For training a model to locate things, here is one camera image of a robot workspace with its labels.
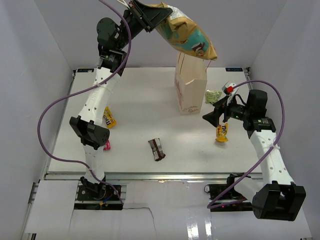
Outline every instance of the candy wrapper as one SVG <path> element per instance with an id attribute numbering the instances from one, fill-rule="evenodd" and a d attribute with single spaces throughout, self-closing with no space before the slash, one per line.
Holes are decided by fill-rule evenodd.
<path id="1" fill-rule="evenodd" d="M 227 138 L 227 132 L 228 132 L 228 123 L 226 123 L 225 125 L 218 125 L 218 127 L 216 128 L 216 141 L 218 142 L 227 142 L 228 138 Z"/>
<path id="2" fill-rule="evenodd" d="M 165 158 L 166 155 L 162 151 L 162 146 L 161 146 L 159 138 L 155 138 L 155 139 L 149 140 L 148 143 L 150 144 L 150 147 L 151 147 L 152 152 L 153 152 L 154 160 L 156 162 L 158 162 L 161 159 Z"/>
<path id="3" fill-rule="evenodd" d="M 112 113 L 109 110 L 109 107 L 106 107 L 104 109 L 103 118 L 108 129 L 114 127 L 117 124 L 117 121 L 113 118 Z"/>
<path id="4" fill-rule="evenodd" d="M 200 59 L 217 59 L 216 50 L 208 36 L 181 10 L 164 2 L 150 6 L 172 9 L 171 15 L 156 30 L 174 49 Z"/>
<path id="5" fill-rule="evenodd" d="M 221 95 L 222 95 L 221 91 L 213 91 L 213 90 L 207 89 L 205 91 L 205 103 L 206 104 L 214 104 L 214 103 L 218 102 Z"/>
<path id="6" fill-rule="evenodd" d="M 108 140 L 108 141 L 106 141 L 105 145 L 103 146 L 103 150 L 105 151 L 105 150 L 110 150 L 110 149 L 111 149 L 111 146 L 110 146 L 110 142 Z"/>

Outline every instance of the paper bag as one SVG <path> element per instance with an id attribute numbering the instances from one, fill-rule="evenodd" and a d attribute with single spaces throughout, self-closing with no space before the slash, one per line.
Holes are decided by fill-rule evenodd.
<path id="1" fill-rule="evenodd" d="M 174 88 L 182 115 L 200 113 L 207 86 L 204 61 L 179 53 L 175 66 Z"/>

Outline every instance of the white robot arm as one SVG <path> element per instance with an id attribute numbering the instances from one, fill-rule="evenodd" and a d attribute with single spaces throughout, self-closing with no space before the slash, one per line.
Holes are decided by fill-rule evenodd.
<path id="1" fill-rule="evenodd" d="M 151 32 L 173 12 L 171 8 L 152 7 L 137 0 L 131 0 L 130 6 L 126 7 L 128 9 L 124 11 L 123 18 L 129 26 L 131 39 L 142 30 Z M 85 176 L 80 178 L 81 183 L 91 197 L 101 199 L 105 188 L 101 181 L 105 182 L 106 176 L 102 167 L 103 158 L 99 155 L 102 154 L 103 146 L 110 135 L 110 131 L 102 126 L 103 113 L 113 88 L 124 71 L 123 61 L 126 53 L 122 49 L 129 43 L 129 35 L 123 21 L 117 25 L 108 17 L 98 22 L 96 31 L 99 61 L 93 85 L 98 85 L 98 87 L 89 92 L 89 97 L 82 110 L 77 117 L 71 117 L 69 123 L 83 144 L 85 162 L 90 166 Z M 117 74 L 105 84 L 99 85 L 122 64 L 123 67 L 117 71 Z"/>
<path id="2" fill-rule="evenodd" d="M 229 118 L 243 121 L 243 128 L 253 144 L 258 159 L 270 149 L 273 150 L 260 163 L 263 187 L 250 177 L 243 178 L 234 186 L 234 190 L 252 204 L 254 215 L 258 219 L 294 221 L 306 197 L 303 186 L 297 186 L 289 175 L 282 159 L 280 148 L 274 146 L 275 125 L 266 117 L 267 93 L 250 90 L 247 102 L 240 105 L 235 99 L 234 83 L 225 85 L 222 90 L 226 96 L 214 103 L 214 111 L 203 116 L 213 126 L 219 125 L 219 118 L 224 114 L 223 122 Z M 234 183 L 243 174 L 229 177 Z"/>
<path id="3" fill-rule="evenodd" d="M 102 81 L 109 77 L 111 72 L 107 68 L 100 68 L 96 70 L 94 85 L 99 84 L 98 81 Z M 103 114 L 107 106 L 109 97 L 119 81 L 120 76 L 116 74 L 105 84 L 91 90 L 88 99 L 86 100 L 82 110 L 78 116 L 81 120 L 88 123 L 93 122 L 95 125 L 103 125 Z M 91 170 L 99 180 L 105 178 L 105 171 L 102 164 L 102 157 L 99 155 L 103 152 L 103 146 L 100 146 L 97 150 L 90 145 L 84 145 L 85 162 L 91 166 Z M 99 182 L 92 176 L 89 169 L 86 168 L 85 179 L 93 184 L 99 184 Z"/>

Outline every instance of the brown candy wrapper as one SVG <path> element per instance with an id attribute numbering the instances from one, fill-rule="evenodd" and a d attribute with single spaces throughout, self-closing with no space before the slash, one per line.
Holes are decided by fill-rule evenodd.
<path id="1" fill-rule="evenodd" d="M 216 50 L 208 36 L 181 10 L 164 2 L 149 6 L 172 9 L 171 15 L 156 30 L 174 49 L 204 60 L 217 59 Z"/>
<path id="2" fill-rule="evenodd" d="M 155 161 L 160 161 L 161 159 L 165 158 L 165 154 L 162 151 L 162 146 L 160 143 L 160 139 L 159 138 L 155 138 L 152 140 L 149 140 L 148 143 L 151 146 L 152 152 L 153 152 L 153 156 L 154 156 L 154 160 Z"/>

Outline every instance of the white table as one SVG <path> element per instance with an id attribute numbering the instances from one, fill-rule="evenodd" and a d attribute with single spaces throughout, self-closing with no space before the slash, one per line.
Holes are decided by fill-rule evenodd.
<path id="1" fill-rule="evenodd" d="M 111 150 L 103 155 L 109 173 L 230 173 L 246 172 L 258 159 L 242 122 L 229 120 L 226 143 L 215 141 L 216 129 L 202 119 L 213 111 L 203 101 L 200 114 L 180 115 L 174 89 L 173 67 L 126 68 L 107 104 L 117 121 L 110 129 Z M 246 81 L 243 72 L 208 68 L 207 89 L 220 90 L 227 82 Z M 95 72 L 76 74 L 71 92 L 92 85 Z M 247 100 L 249 88 L 238 93 Z M 80 139 L 69 125 L 78 116 L 87 93 L 68 100 L 53 154 L 59 158 L 85 160 Z M 156 162 L 148 140 L 160 138 L 166 157 Z M 84 172 L 81 164 L 52 160 L 49 173 Z"/>

